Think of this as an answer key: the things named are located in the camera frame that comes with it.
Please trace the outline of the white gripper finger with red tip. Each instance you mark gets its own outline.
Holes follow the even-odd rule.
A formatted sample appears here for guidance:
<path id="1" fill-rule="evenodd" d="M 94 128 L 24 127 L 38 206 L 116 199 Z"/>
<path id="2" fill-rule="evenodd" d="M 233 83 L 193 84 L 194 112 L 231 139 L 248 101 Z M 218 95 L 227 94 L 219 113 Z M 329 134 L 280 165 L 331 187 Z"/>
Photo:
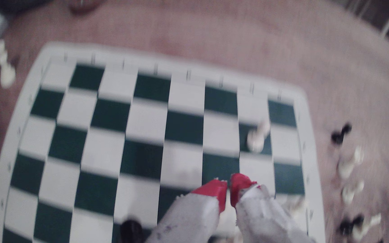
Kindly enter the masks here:
<path id="1" fill-rule="evenodd" d="M 206 243 L 225 210 L 226 180 L 213 179 L 176 197 L 146 243 Z"/>
<path id="2" fill-rule="evenodd" d="M 230 200 L 245 243 L 315 242 L 270 195 L 265 185 L 244 174 L 231 175 Z"/>

